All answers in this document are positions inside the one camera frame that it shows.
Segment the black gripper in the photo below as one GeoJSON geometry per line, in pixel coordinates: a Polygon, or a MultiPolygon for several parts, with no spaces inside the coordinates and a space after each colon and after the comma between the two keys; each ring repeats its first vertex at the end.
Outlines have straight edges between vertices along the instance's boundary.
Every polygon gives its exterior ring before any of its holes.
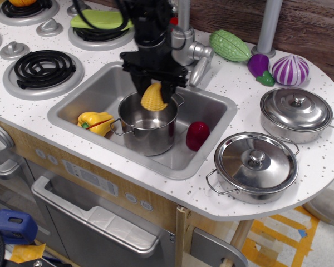
{"type": "Polygon", "coordinates": [[[164,103],[170,102],[176,86],[186,86],[187,70],[173,59],[172,50],[171,44],[166,41],[120,53],[123,70],[130,74],[140,96],[144,95],[152,80],[161,82],[164,103]]]}

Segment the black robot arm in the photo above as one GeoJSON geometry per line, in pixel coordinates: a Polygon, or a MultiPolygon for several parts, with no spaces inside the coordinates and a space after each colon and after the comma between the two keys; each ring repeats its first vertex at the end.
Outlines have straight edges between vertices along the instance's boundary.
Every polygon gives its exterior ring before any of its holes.
{"type": "Polygon", "coordinates": [[[170,23],[173,8],[169,1],[117,1],[124,19],[135,28],[134,41],[138,50],[123,52],[123,70],[128,72],[137,92],[143,95],[153,80],[161,83],[161,95],[169,103],[176,88],[186,86],[187,70],[172,57],[182,50],[181,44],[172,44],[173,33],[183,33],[170,23]]]}

